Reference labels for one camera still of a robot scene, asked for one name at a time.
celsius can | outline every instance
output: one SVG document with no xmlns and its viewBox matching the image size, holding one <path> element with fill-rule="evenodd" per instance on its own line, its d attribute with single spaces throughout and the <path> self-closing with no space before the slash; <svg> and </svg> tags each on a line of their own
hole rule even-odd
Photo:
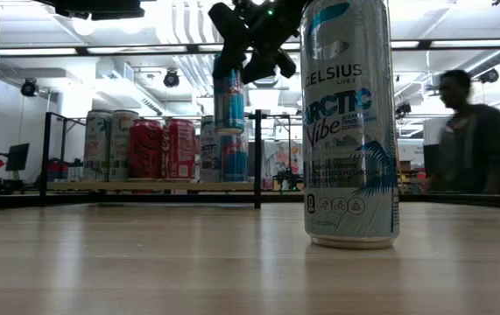
<svg viewBox="0 0 500 315">
<path fill-rule="evenodd" d="M 380 249 L 399 235 L 385 0 L 317 0 L 302 20 L 306 232 Z"/>
<path fill-rule="evenodd" d="M 215 65 L 220 55 L 215 56 Z M 222 79 L 214 79 L 215 130 L 219 135 L 243 133 L 243 84 L 240 69 L 230 70 Z"/>
<path fill-rule="evenodd" d="M 193 122 L 172 119 L 162 134 L 161 178 L 191 180 L 195 173 L 195 127 Z"/>
<path fill-rule="evenodd" d="M 155 120 L 137 119 L 130 128 L 130 178 L 152 180 L 160 175 L 162 128 Z"/>
<path fill-rule="evenodd" d="M 215 132 L 215 118 L 206 115 L 201 121 L 201 182 L 221 182 L 221 136 Z"/>
<path fill-rule="evenodd" d="M 222 180 L 224 182 L 248 181 L 247 132 L 237 136 L 222 137 Z"/>
<path fill-rule="evenodd" d="M 84 181 L 103 182 L 109 179 L 109 135 L 111 111 L 90 110 L 86 116 L 84 141 Z"/>
<path fill-rule="evenodd" d="M 132 110 L 115 110 L 111 118 L 109 146 L 109 181 L 126 181 L 129 178 L 129 129 L 138 119 Z"/>
</svg>

wooden shelf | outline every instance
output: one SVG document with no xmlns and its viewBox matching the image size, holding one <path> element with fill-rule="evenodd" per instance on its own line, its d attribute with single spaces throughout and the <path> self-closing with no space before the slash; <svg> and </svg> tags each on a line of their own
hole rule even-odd
<svg viewBox="0 0 500 315">
<path fill-rule="evenodd" d="M 193 190 L 193 191 L 252 191 L 251 183 L 173 183 L 173 182 L 110 182 L 110 183 L 47 183 L 48 190 Z"/>
</svg>

